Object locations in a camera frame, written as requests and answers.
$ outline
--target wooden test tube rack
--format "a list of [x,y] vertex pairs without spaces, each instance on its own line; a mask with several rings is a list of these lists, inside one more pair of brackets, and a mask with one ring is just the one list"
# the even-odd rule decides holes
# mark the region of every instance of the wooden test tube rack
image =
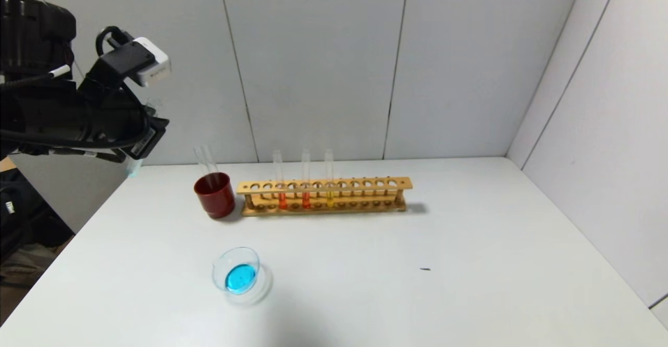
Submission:
[[[344,212],[405,211],[403,191],[412,189],[408,177],[339,178],[327,186],[327,180],[312,180],[308,185],[292,180],[284,188],[276,181],[242,181],[236,194],[244,195],[245,217],[286,216],[287,214],[336,214]],[[311,195],[311,207],[302,206],[304,192]],[[333,207],[327,206],[327,193],[332,192]],[[279,193],[285,193],[288,207],[279,207]]]

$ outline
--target blue liquid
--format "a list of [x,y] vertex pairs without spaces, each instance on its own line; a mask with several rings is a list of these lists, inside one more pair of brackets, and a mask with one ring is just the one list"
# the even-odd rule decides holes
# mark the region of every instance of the blue liquid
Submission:
[[248,291],[255,283],[255,268],[247,264],[234,266],[227,273],[225,286],[232,294],[243,294]]

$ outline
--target glass test tube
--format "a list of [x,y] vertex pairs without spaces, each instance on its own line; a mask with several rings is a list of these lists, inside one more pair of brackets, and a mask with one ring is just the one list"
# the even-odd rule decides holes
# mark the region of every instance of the glass test tube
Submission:
[[[274,150],[274,171],[276,171],[276,188],[283,189],[285,183],[283,182],[283,157],[281,150]],[[279,209],[287,209],[288,201],[285,193],[279,193]]]
[[304,149],[301,152],[301,186],[306,188],[305,191],[301,193],[301,206],[304,209],[311,208],[311,152],[308,149]]
[[200,145],[193,149],[195,156],[197,157],[197,162],[200,164],[200,170],[202,171],[203,176],[207,179],[208,186],[211,190],[215,190],[219,187],[218,177],[214,174],[218,173],[218,166],[213,160],[213,155],[211,155],[211,150],[208,145]]
[[334,207],[334,152],[325,150],[325,172],[327,173],[327,207]]

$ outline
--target petri dish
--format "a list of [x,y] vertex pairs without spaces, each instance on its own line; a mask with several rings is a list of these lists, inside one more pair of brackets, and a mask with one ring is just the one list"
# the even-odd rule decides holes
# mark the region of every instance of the petri dish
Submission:
[[236,305],[252,305],[262,300],[272,287],[269,268],[248,247],[230,249],[216,259],[211,273],[213,283]]
[[215,260],[212,279],[216,287],[232,295],[241,295],[255,285],[260,271],[260,257],[248,247],[230,249]]

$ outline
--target orange liquid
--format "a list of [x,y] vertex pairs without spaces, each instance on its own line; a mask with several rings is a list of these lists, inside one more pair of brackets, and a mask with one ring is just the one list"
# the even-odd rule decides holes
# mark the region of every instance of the orange liquid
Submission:
[[285,193],[279,193],[279,209],[287,209],[288,201],[286,200]]
[[301,206],[304,209],[311,208],[311,194],[309,192],[304,192],[303,195],[301,196]]

